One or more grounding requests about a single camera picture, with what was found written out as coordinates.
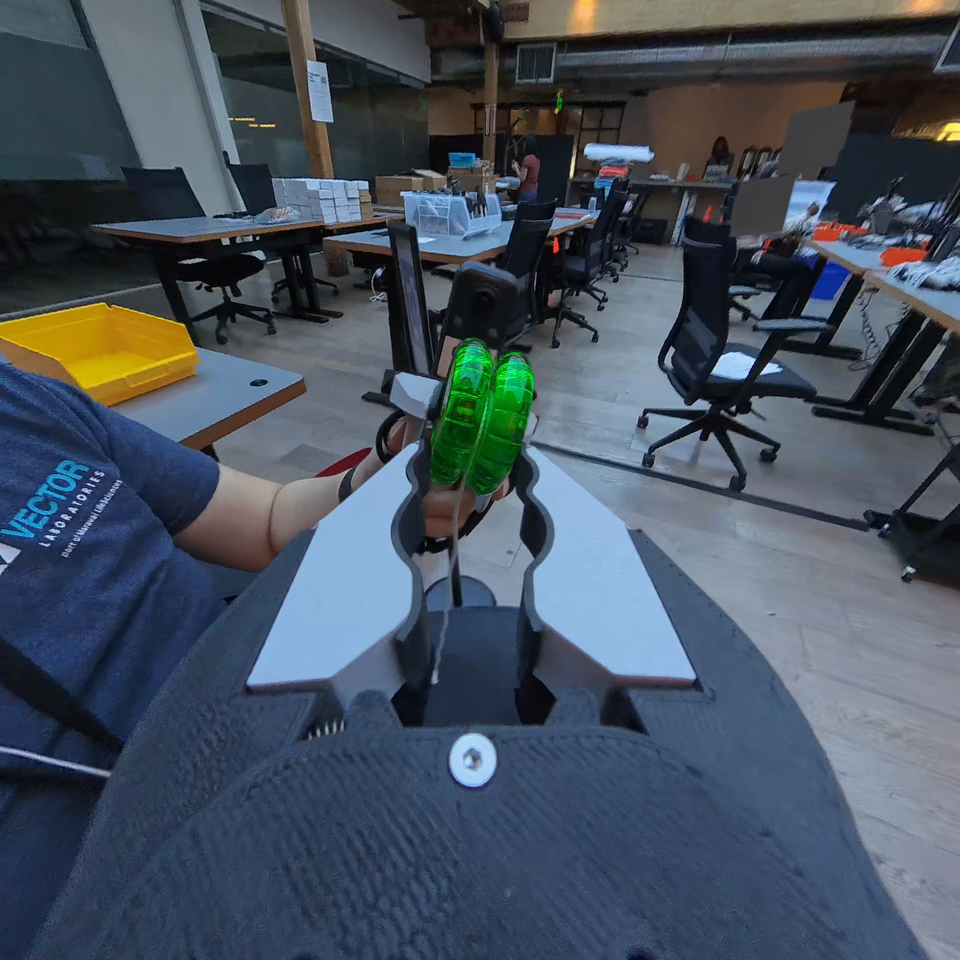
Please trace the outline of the yellow plastic bin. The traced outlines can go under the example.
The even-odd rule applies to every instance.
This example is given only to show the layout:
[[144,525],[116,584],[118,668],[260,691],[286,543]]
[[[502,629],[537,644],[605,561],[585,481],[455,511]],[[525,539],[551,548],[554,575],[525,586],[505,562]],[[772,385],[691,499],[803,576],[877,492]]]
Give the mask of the yellow plastic bin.
[[200,365],[180,323],[104,302],[3,321],[1,349],[19,370],[106,406],[192,378]]

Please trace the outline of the clear plastic organizer bin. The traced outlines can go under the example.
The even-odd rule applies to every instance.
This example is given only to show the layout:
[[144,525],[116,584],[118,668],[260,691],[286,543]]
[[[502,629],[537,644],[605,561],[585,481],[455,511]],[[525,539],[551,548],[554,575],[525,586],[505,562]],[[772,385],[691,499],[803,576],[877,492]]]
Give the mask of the clear plastic organizer bin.
[[496,194],[403,191],[405,222],[419,237],[467,239],[488,234],[503,222]]

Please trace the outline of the person's left hand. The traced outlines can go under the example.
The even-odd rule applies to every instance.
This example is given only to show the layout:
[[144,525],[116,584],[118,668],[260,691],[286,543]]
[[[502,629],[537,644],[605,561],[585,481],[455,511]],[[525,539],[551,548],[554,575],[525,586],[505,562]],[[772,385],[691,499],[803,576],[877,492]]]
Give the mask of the person's left hand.
[[[402,411],[390,412],[381,422],[372,452],[356,468],[352,493],[357,492],[403,450],[408,425],[408,415]],[[423,498],[422,507],[426,536],[434,540],[447,539],[454,534],[462,534],[468,517],[476,509],[476,494],[461,485],[432,485]]]

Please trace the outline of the grey desk with wood edge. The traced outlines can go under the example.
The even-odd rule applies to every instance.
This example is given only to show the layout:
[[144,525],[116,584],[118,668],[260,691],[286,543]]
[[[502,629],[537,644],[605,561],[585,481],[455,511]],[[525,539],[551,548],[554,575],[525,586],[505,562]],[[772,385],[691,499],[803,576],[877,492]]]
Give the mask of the grey desk with wood edge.
[[305,393],[301,374],[201,348],[193,375],[114,410],[191,450],[204,450]]

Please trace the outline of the white paper notice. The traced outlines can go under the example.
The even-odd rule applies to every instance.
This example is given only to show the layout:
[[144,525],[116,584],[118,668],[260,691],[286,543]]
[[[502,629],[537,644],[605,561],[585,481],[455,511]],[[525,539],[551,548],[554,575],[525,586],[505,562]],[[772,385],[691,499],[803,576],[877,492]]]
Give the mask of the white paper notice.
[[306,78],[310,115],[314,122],[334,123],[328,65],[318,60],[306,61]]

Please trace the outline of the stack of white boxes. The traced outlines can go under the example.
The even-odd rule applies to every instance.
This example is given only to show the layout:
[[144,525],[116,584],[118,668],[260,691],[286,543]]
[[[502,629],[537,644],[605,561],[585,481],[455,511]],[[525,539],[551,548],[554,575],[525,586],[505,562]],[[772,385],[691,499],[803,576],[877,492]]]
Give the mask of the stack of white boxes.
[[273,177],[274,198],[303,219],[328,225],[369,221],[374,205],[366,180],[309,177]]

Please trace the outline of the wooden pillar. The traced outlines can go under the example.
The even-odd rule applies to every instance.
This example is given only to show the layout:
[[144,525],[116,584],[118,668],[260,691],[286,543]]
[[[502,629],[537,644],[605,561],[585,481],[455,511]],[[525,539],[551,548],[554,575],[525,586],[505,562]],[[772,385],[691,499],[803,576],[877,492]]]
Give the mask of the wooden pillar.
[[317,64],[317,51],[309,2],[282,1],[281,9],[310,175],[332,179],[334,170],[328,128],[325,123],[314,119],[310,101],[310,69]]

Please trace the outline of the grey desk with black legs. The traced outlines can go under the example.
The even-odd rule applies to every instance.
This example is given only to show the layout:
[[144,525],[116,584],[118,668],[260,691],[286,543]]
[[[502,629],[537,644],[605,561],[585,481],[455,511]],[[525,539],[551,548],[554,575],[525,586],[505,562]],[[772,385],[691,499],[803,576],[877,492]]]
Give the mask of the grey desk with black legs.
[[174,275],[175,265],[191,259],[222,259],[253,251],[277,253],[289,283],[289,315],[325,324],[343,312],[320,306],[310,258],[311,249],[323,240],[328,226],[319,221],[260,223],[256,219],[198,217],[157,221],[94,223],[90,230],[125,241],[146,252],[153,261],[174,319],[186,327],[194,346],[200,341],[194,319],[187,311]]
[[[545,275],[548,268],[546,261],[552,256],[556,237],[569,234],[581,229],[592,227],[599,211],[575,209],[558,210],[553,218],[548,239],[545,243],[545,253],[542,258],[540,274]],[[513,227],[516,221],[501,222],[496,228],[485,233],[450,237],[448,235],[417,235],[418,256],[422,272],[435,265],[447,265],[459,268],[469,261],[494,263],[499,261],[507,250]],[[322,248],[326,254],[346,253],[352,256],[354,264],[359,269],[369,269],[372,272],[380,267],[384,269],[387,287],[387,305],[391,321],[403,321],[403,298],[398,294],[393,274],[393,252],[389,231],[386,227],[376,230],[354,231],[326,237],[322,241]]]
[[811,403],[815,418],[874,426],[920,437],[934,435],[932,425],[898,407],[947,333],[958,334],[958,293],[908,285],[891,270],[880,270],[880,257],[842,242],[810,241],[820,259],[841,264],[861,287],[897,301],[905,314],[876,355],[864,378],[845,399],[822,394]]

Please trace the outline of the black upright stand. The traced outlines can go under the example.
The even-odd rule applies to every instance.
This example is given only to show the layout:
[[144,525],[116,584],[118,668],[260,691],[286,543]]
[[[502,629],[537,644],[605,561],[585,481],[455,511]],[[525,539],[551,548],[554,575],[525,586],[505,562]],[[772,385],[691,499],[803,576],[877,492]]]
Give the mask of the black upright stand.
[[430,377],[434,373],[435,338],[426,306],[421,252],[416,229],[402,220],[388,222],[390,260],[382,259],[371,273],[371,289],[386,297],[392,366],[379,390],[366,391],[366,403],[389,407],[396,373]]

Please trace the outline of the green transparent yoyo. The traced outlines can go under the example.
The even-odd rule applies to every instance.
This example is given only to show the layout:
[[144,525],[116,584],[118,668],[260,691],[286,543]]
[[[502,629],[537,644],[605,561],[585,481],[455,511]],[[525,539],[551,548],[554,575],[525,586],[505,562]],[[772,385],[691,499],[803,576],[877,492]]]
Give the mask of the green transparent yoyo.
[[431,432],[431,480],[491,498],[522,452],[535,377],[526,356],[495,356],[479,339],[453,354]]

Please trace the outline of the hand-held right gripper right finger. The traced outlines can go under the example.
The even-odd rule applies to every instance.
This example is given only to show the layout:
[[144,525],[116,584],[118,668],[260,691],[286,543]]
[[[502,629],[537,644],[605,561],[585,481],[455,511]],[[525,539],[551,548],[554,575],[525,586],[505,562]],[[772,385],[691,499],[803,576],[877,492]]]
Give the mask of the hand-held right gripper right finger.
[[531,554],[517,633],[518,690],[686,690],[697,674],[623,520],[540,451],[515,468]]

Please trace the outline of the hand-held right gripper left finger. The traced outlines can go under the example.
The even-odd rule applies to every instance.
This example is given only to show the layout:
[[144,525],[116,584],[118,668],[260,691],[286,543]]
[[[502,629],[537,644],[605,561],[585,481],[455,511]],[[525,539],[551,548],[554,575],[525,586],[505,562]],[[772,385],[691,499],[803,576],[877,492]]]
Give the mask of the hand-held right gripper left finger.
[[423,575],[430,486],[424,440],[404,447],[318,522],[246,678],[252,694],[361,692],[394,697],[430,682],[434,665]]

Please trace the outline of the white paper sheet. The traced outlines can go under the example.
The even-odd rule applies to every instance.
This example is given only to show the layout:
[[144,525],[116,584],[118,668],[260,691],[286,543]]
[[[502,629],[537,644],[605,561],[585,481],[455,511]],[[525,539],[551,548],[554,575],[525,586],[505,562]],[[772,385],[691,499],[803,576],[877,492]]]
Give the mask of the white paper sheet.
[[[744,381],[750,379],[754,366],[758,358],[753,354],[744,351],[731,351],[723,353],[717,360],[709,377],[726,382]],[[764,377],[774,377],[784,370],[778,362],[771,361],[766,363],[756,374],[755,379],[760,380]]]

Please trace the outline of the black mesh office chair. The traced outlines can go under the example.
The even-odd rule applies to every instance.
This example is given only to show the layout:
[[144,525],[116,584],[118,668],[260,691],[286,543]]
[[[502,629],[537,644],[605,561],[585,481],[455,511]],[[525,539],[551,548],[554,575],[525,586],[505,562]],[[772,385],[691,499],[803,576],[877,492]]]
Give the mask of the black mesh office chair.
[[[185,171],[173,169],[136,169],[123,167],[127,185],[138,199],[148,221],[204,219],[206,213],[190,186]],[[237,318],[253,320],[266,327],[269,335],[277,334],[270,308],[253,306],[239,300],[239,284],[264,269],[264,262],[251,253],[215,253],[212,257],[187,255],[176,247],[165,247],[155,258],[160,285],[174,319],[184,325],[192,341],[196,321],[213,318],[214,337],[218,345],[229,342],[227,328]],[[181,283],[191,283],[207,292],[220,291],[222,298],[213,307],[191,317],[181,291]]]
[[[231,157],[226,150],[222,150],[221,153],[223,163],[234,181],[234,185],[244,203],[246,213],[249,215],[258,215],[266,210],[273,209],[275,207],[276,196],[269,166],[264,163],[234,164],[231,162]],[[294,254],[293,262],[296,285],[301,291],[306,291],[304,257],[298,252]],[[340,295],[339,287],[332,281],[314,276],[312,282],[316,286],[328,287],[333,291],[335,296]],[[274,305],[278,305],[281,292],[289,292],[291,288],[291,283],[284,274],[282,280],[273,284],[270,294],[271,302]]]
[[518,207],[510,239],[498,261],[502,270],[513,275],[517,287],[503,350],[528,353],[530,346],[521,343],[522,336],[549,318],[555,324],[553,348],[560,344],[564,321],[589,331],[596,341],[598,331],[570,307],[569,300],[588,293],[597,301],[598,308],[604,306],[604,296],[595,288],[595,282],[605,264],[606,212],[565,221],[570,234],[582,234],[573,243],[575,250],[570,252],[569,234],[554,228],[553,217],[535,219],[533,210],[525,203]]
[[[759,460],[764,464],[777,460],[782,445],[740,419],[753,413],[755,400],[810,402],[818,397],[816,387],[791,367],[779,363],[776,355],[792,335],[821,331],[827,325],[816,318],[761,319],[753,326],[766,336],[760,347],[732,341],[730,274],[737,242],[730,234],[730,226],[688,218],[681,231],[680,246],[681,302],[656,364],[682,400],[682,407],[644,408],[636,427],[645,430],[651,416],[681,420],[684,426],[651,442],[643,455],[642,467],[652,469],[657,451],[678,440],[693,435],[702,442],[715,439],[733,468],[728,487],[741,494],[746,488],[748,473],[732,436],[736,434],[760,444]],[[711,379],[718,358],[737,351],[757,358],[750,379],[733,382]],[[757,380],[758,371],[771,361],[780,364],[783,371]]]

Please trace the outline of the cardboard box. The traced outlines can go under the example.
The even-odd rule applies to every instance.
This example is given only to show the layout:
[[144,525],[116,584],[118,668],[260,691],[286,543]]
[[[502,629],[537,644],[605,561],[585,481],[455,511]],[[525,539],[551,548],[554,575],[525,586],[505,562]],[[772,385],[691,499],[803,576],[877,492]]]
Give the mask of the cardboard box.
[[430,169],[413,169],[403,174],[378,175],[374,182],[375,203],[381,207],[403,207],[407,193],[442,191],[449,186],[445,174]]

